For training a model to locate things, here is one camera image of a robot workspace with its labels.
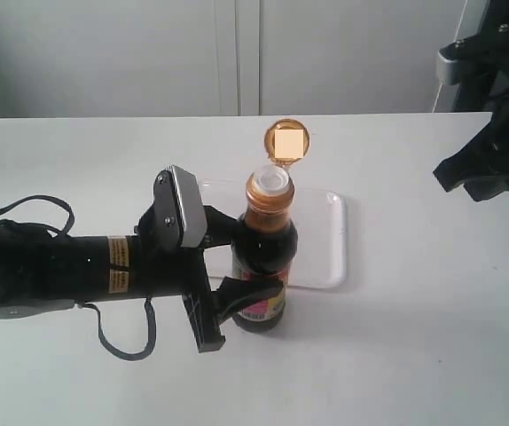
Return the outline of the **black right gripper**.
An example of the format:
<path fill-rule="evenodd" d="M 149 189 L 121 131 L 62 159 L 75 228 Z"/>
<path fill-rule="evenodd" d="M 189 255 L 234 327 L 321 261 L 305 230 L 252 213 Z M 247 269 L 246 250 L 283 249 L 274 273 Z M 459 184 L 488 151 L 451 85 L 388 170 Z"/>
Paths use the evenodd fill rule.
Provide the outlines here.
<path fill-rule="evenodd" d="M 463 186 L 476 201 L 509 192 L 509 1 L 488 1 L 477 33 L 460 37 L 439 50 L 450 59 L 468 61 L 455 112 L 481 111 L 491 105 L 489 122 L 433 174 L 445 192 Z"/>

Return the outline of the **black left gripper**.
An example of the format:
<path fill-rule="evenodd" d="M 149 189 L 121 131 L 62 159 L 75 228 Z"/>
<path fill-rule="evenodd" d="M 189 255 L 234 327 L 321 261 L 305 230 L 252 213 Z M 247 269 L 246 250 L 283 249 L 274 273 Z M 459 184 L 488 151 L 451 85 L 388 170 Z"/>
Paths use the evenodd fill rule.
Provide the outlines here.
<path fill-rule="evenodd" d="M 198 351 L 220 350 L 225 338 L 220 325 L 234 314 L 278 296 L 281 280 L 258 277 L 239 280 L 224 277 L 212 292 L 204 260 L 204 248 L 230 246 L 239 221 L 210 205 L 204 205 L 207 230 L 197 248 L 182 246 L 183 226 L 171 172 L 162 170 L 154 181 L 153 203 L 138 221 L 141 264 L 138 282 L 150 297 L 181 296 Z"/>

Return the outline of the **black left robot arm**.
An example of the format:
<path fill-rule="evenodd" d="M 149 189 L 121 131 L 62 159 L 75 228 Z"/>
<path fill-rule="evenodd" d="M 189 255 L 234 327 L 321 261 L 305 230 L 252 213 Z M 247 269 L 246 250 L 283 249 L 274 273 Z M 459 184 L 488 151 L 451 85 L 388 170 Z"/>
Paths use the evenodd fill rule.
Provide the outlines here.
<path fill-rule="evenodd" d="M 204 252 L 229 245 L 236 222 L 205 205 L 196 177 L 176 165 L 155 178 L 153 203 L 131 235 L 73 236 L 73 224 L 18 223 L 0 209 L 0 320 L 140 299 L 145 347 L 125 352 L 106 344 L 115 357 L 138 361 L 156 344 L 155 297 L 182 298 L 197 348 L 209 352 L 223 347 L 220 326 L 228 318 L 284 287 L 269 277 L 226 277 L 211 287 Z"/>

